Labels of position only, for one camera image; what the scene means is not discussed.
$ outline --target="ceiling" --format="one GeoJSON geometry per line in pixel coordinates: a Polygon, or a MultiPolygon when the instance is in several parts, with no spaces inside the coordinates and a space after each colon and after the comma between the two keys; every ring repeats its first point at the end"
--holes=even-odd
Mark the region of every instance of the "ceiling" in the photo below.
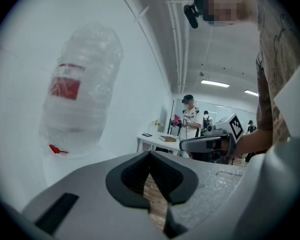
{"type": "MultiPolygon", "coordinates": [[[[171,89],[178,92],[177,57],[172,22],[167,0],[139,0],[149,10],[145,17],[155,33],[164,66],[171,82],[171,89]]],[[[202,93],[224,98],[238,98],[256,102],[255,97],[244,93],[245,90],[257,92],[256,56],[259,50],[259,34],[252,23],[241,23],[227,27],[210,27],[199,20],[197,29],[189,28],[189,51],[185,53],[186,25],[189,24],[183,6],[175,3],[179,17],[182,47],[182,60],[188,57],[187,67],[182,65],[182,76],[186,70],[184,93],[202,93]],[[222,88],[201,84],[201,80],[229,84],[222,88]]]]}

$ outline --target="brown shirt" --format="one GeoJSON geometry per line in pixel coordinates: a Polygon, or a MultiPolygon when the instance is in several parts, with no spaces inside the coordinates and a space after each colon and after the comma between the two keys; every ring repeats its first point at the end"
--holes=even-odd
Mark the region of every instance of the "brown shirt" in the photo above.
{"type": "Polygon", "coordinates": [[[300,33],[277,0],[256,1],[260,32],[260,50],[256,59],[259,93],[256,120],[258,129],[273,128],[275,144],[285,142],[289,137],[274,98],[300,64],[300,33]]]}

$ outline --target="fluorescent light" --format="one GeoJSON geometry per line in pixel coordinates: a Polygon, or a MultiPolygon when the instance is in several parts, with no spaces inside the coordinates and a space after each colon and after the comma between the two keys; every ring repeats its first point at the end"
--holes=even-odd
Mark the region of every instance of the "fluorescent light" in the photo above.
{"type": "Polygon", "coordinates": [[[250,91],[250,90],[245,90],[244,92],[245,92],[246,94],[251,94],[251,95],[254,95],[254,96],[259,96],[258,93],[255,93],[255,92],[250,91]]]}
{"type": "Polygon", "coordinates": [[[221,87],[229,87],[229,84],[220,83],[220,82],[211,82],[211,81],[206,81],[206,80],[202,80],[201,84],[221,86],[221,87]]]}

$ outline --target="black cap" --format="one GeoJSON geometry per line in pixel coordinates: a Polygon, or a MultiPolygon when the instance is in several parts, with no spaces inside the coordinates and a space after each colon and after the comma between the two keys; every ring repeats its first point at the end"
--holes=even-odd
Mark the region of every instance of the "black cap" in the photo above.
{"type": "Polygon", "coordinates": [[[194,99],[194,97],[191,95],[191,94],[188,94],[186,96],[183,97],[184,100],[188,100],[188,101],[191,101],[194,99]]]}

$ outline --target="black pole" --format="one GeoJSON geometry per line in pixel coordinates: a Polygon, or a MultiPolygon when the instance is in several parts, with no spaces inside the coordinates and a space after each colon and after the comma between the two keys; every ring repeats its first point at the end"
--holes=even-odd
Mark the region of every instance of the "black pole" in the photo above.
{"type": "Polygon", "coordinates": [[[169,130],[170,130],[171,118],[172,118],[172,111],[174,110],[174,104],[175,104],[175,100],[172,101],[172,109],[171,109],[171,115],[170,115],[170,120],[169,120],[169,126],[168,126],[167,134],[169,134],[169,130]]]}

